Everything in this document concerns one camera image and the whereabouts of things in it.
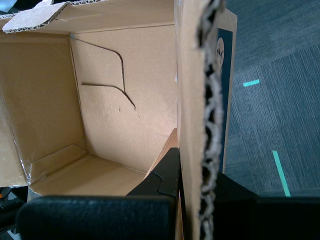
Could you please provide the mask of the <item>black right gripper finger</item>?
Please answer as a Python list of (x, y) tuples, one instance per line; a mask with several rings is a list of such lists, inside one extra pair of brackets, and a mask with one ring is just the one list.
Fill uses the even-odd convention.
[(23, 240), (173, 240), (180, 152), (172, 147), (126, 196), (44, 196), (16, 217)]
[(259, 196), (223, 173), (216, 179), (215, 240), (318, 240), (319, 197)]

